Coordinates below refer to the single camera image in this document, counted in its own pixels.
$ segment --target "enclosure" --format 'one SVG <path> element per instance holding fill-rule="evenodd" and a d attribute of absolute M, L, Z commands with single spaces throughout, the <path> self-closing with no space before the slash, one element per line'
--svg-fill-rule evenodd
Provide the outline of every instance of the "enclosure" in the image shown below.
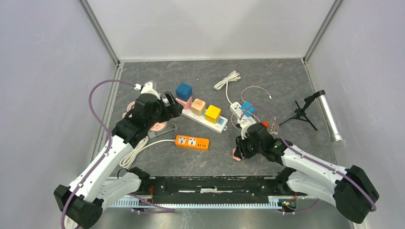
<path fill-rule="evenodd" d="M 303 150 L 333 164 L 365 170 L 380 194 L 363 224 L 351 223 L 322 202 L 312 211 L 282 216 L 265 209 L 178 209 L 138 216 L 109 208 L 93 228 L 401 228 L 405 71 L 405 2 L 399 0 L 157 0 L 2 1 L 0 3 L 1 227 L 58 228 L 53 191 L 68 185 L 104 146 L 107 134 L 88 108 L 94 85 L 107 79 L 175 93 L 180 83 L 193 99 L 221 108 L 221 134 L 179 117 L 177 134 L 210 139 L 206 152 L 169 143 L 142 152 L 136 165 L 153 176 L 276 175 L 282 166 L 255 156 L 235 162 L 241 132 L 222 90 L 243 94 L 277 120 L 294 114 L 297 100 L 325 90 L 346 145 L 332 144 L 319 104 L 307 110 L 318 128 L 297 120 L 280 131 Z M 95 112 L 112 130 L 139 93 L 100 86 Z M 258 118 L 269 121 L 257 111 Z M 116 177 L 119 166 L 111 174 Z M 310 205 L 311 201 L 302 201 Z"/>

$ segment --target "white wall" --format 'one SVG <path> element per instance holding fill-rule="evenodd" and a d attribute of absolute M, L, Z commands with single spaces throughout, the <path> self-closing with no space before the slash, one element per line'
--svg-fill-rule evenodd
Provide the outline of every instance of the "white wall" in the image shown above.
<path fill-rule="evenodd" d="M 405 1 L 344 1 L 309 60 L 347 141 L 344 166 L 362 167 L 380 200 L 368 229 L 405 223 Z"/>
<path fill-rule="evenodd" d="M 114 68 L 78 1 L 1 1 L 0 228 L 59 227 L 53 191 L 89 162 L 88 93 Z"/>
<path fill-rule="evenodd" d="M 122 60 L 303 57 L 333 0 L 89 0 Z"/>

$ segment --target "orange power strip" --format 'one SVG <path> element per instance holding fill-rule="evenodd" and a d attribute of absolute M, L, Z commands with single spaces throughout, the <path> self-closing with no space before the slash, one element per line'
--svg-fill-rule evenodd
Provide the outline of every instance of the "orange power strip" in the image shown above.
<path fill-rule="evenodd" d="M 184 147 L 189 149 L 208 150 L 210 140 L 199 137 L 189 137 L 184 135 L 177 135 L 174 142 L 178 147 Z"/>

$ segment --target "metal cylinder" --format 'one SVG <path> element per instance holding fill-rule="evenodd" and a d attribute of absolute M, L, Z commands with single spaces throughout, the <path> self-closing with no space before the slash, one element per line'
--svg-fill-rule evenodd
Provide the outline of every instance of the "metal cylinder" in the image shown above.
<path fill-rule="evenodd" d="M 326 95 L 321 95 L 318 97 L 319 104 L 326 121 L 328 122 L 328 129 L 330 132 L 330 140 L 332 142 L 344 140 L 343 134 L 341 133 L 338 124 L 336 123 L 335 117 L 333 116 L 332 110 L 330 109 L 328 99 Z"/>

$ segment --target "speckled gray surface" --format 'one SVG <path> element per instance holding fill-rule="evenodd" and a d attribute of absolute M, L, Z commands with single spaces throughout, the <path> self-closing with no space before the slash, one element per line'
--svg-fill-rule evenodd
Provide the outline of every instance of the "speckled gray surface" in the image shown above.
<path fill-rule="evenodd" d="M 133 62 L 124 64 L 121 80 L 140 84 L 154 80 L 158 83 L 158 92 L 171 91 L 174 96 L 177 86 L 181 82 L 187 83 L 192 86 L 193 99 L 204 100 L 207 107 L 212 104 L 221 108 L 222 116 L 230 121 L 232 113 L 225 97 L 225 87 L 216 91 L 213 86 L 234 70 L 240 72 L 242 79 L 229 83 L 230 100 L 242 103 L 240 93 L 243 89 L 248 86 L 264 87 L 270 92 L 272 100 L 266 92 L 256 88 L 246 90 L 244 99 L 271 110 L 279 122 L 294 114 L 295 100 L 303 105 L 303 99 L 313 93 L 300 59 Z M 138 95 L 139 92 L 133 88 L 119 85 L 110 129 L 122 118 L 127 105 Z M 264 111 L 258 110 L 256 114 L 261 121 L 270 121 Z M 318 131 L 306 122 L 292 120 L 280 128 L 283 136 L 306 152 L 336 163 L 328 133 L 315 103 L 307 109 L 307 115 L 318 127 Z M 233 160 L 231 151 L 240 130 L 230 123 L 228 129 L 221 134 L 184 116 L 172 119 L 170 123 L 177 125 L 177 132 L 161 135 L 149 142 L 174 139 L 178 134 L 189 135 L 210 139 L 209 150 L 179 148 L 170 142 L 158 143 L 142 151 L 133 167 L 138 166 L 154 176 L 274 175 L 283 168 L 261 155 L 239 162 Z M 119 168 L 112 175 L 116 176 Z"/>

